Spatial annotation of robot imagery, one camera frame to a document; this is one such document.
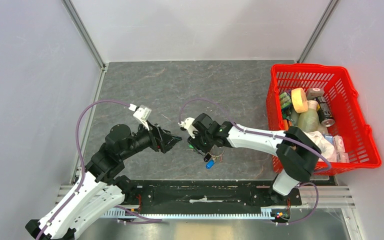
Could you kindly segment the metal keyring with keys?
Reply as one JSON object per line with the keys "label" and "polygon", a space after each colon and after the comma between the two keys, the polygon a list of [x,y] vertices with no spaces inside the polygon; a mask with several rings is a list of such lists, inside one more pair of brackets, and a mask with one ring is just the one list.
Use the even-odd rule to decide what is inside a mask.
{"label": "metal keyring with keys", "polygon": [[203,160],[205,162],[205,165],[207,164],[208,161],[214,160],[214,165],[216,163],[221,163],[223,162],[223,155],[225,153],[226,148],[225,147],[218,147],[218,146],[213,146],[209,152],[204,156]]}

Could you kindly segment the blue key tag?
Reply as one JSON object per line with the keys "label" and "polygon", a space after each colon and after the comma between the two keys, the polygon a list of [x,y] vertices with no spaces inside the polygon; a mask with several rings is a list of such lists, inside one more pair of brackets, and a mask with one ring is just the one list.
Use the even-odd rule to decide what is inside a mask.
{"label": "blue key tag", "polygon": [[206,163],[205,167],[206,167],[206,169],[211,169],[214,166],[214,164],[215,164],[214,160],[209,160]]}

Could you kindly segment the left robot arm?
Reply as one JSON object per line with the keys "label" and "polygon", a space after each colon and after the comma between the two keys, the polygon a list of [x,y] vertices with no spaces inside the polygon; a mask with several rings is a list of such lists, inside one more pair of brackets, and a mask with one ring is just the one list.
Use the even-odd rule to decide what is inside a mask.
{"label": "left robot arm", "polygon": [[108,210],[136,200],[131,180],[119,175],[124,160],[147,148],[165,154],[181,140],[159,125],[141,124],[137,132],[125,124],[113,126],[62,201],[41,219],[31,219],[25,229],[36,240],[77,240]]}

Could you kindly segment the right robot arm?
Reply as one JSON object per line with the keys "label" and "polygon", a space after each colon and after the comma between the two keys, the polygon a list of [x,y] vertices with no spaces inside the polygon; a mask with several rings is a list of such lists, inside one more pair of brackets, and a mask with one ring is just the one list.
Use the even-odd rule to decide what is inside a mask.
{"label": "right robot arm", "polygon": [[310,179],[322,158],[321,149],[294,126],[288,130],[262,130],[233,121],[219,124],[205,113],[181,120],[178,125],[189,134],[188,143],[206,158],[213,147],[251,149],[278,158],[283,169],[268,191],[269,200],[276,205],[285,202],[293,188]]}

